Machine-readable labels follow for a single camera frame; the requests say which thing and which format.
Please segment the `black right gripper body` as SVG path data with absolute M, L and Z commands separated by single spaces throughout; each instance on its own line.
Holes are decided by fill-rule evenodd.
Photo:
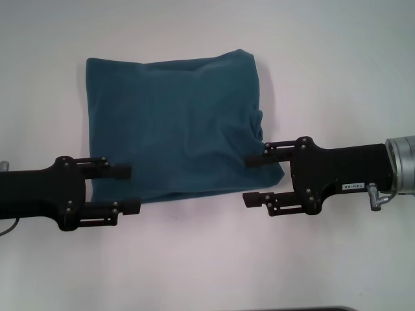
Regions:
M 384 144 L 325 149 L 310 137 L 297 139 L 290 172 L 294 192 L 308 215 L 320 213 L 330 196 L 366 192 L 371 183 L 380 192 L 390 192 L 394 178 Z

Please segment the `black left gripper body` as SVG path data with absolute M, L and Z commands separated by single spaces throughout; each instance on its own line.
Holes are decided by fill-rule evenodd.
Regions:
M 41 170 L 2 170 L 1 219 L 46 217 L 62 231 L 74 231 L 86 202 L 89 176 L 83 166 L 92 162 L 62 156 Z

